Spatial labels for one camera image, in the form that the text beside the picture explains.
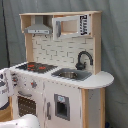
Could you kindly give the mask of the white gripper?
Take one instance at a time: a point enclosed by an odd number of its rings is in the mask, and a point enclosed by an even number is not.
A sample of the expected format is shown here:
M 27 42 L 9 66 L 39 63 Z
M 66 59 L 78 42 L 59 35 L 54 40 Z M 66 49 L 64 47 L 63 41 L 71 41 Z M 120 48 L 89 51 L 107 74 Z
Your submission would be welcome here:
M 14 94 L 12 77 L 8 68 L 0 70 L 0 94 L 4 93 L 8 96 L 12 96 Z

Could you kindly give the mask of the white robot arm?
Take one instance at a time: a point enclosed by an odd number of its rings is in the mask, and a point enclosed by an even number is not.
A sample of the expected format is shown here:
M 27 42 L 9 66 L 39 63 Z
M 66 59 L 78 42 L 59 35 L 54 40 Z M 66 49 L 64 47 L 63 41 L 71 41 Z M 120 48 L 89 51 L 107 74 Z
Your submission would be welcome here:
M 0 70 L 0 110 L 9 106 L 9 97 L 14 94 L 11 73 L 8 68 Z M 0 122 L 0 128 L 41 128 L 38 118 L 26 114 L 18 119 Z

